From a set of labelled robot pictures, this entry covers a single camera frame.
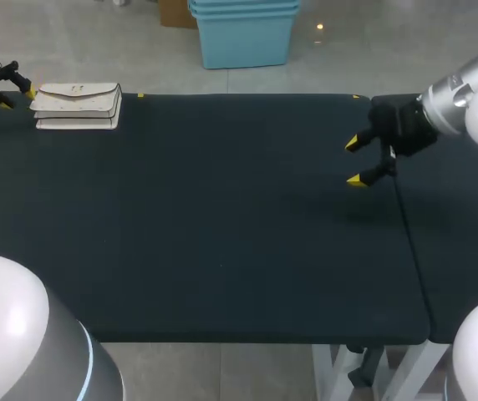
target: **gray floor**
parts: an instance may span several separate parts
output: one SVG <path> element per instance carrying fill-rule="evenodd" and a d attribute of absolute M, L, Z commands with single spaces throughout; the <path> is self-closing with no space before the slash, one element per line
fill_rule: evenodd
<path fill-rule="evenodd" d="M 2 60 L 17 59 L 36 84 L 118 81 L 125 91 L 152 94 L 371 96 L 421 91 L 475 55 L 478 1 L 303 0 L 289 63 L 264 69 L 204 70 L 197 31 L 162 28 L 157 5 L 143 0 L 126 8 L 110 0 L 0 0 L 0 44 Z M 315 398 L 307 346 L 106 346 L 130 401 Z"/>

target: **white table leg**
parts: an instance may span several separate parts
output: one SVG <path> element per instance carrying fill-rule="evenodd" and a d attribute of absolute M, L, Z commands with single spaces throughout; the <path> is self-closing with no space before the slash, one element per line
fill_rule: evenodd
<path fill-rule="evenodd" d="M 318 401 L 321 401 L 326 394 L 328 380 L 333 375 L 332 350 L 330 347 L 330 345 L 324 344 L 312 345 L 313 372 Z"/>
<path fill-rule="evenodd" d="M 448 348 L 449 345 L 436 344 L 428 340 L 409 347 L 382 401 L 414 400 Z"/>
<path fill-rule="evenodd" d="M 359 367 L 363 354 L 351 353 L 347 346 L 340 345 L 332 374 L 324 383 L 326 387 L 318 394 L 318 401 L 348 401 L 354 386 L 348 379 L 348 373 Z"/>

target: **white handbag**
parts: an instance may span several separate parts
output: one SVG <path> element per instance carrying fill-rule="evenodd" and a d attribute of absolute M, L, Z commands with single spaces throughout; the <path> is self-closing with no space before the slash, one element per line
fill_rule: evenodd
<path fill-rule="evenodd" d="M 30 109 L 39 129 L 114 129 L 121 104 L 119 84 L 44 84 Z"/>

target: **black table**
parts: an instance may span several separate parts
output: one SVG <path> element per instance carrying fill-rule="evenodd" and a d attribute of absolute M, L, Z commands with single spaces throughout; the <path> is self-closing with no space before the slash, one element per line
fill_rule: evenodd
<path fill-rule="evenodd" d="M 415 95 L 379 96 L 403 104 Z M 478 305 L 478 145 L 442 137 L 400 160 L 397 178 L 430 318 L 430 340 L 452 343 Z"/>
<path fill-rule="evenodd" d="M 351 95 L 126 95 L 115 131 L 0 110 L 0 255 L 100 341 L 414 344 L 429 334 L 393 182 L 345 180 Z"/>

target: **black tablecloth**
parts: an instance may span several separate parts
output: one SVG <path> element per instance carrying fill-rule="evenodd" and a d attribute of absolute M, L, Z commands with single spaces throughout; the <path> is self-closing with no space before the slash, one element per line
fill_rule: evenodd
<path fill-rule="evenodd" d="M 402 104 L 414 95 L 379 96 Z M 478 145 L 464 135 L 399 161 L 397 183 L 431 316 L 430 340 L 452 343 L 478 305 Z"/>
<path fill-rule="evenodd" d="M 126 95 L 115 131 L 0 110 L 0 255 L 101 341 L 420 343 L 392 181 L 350 95 Z"/>

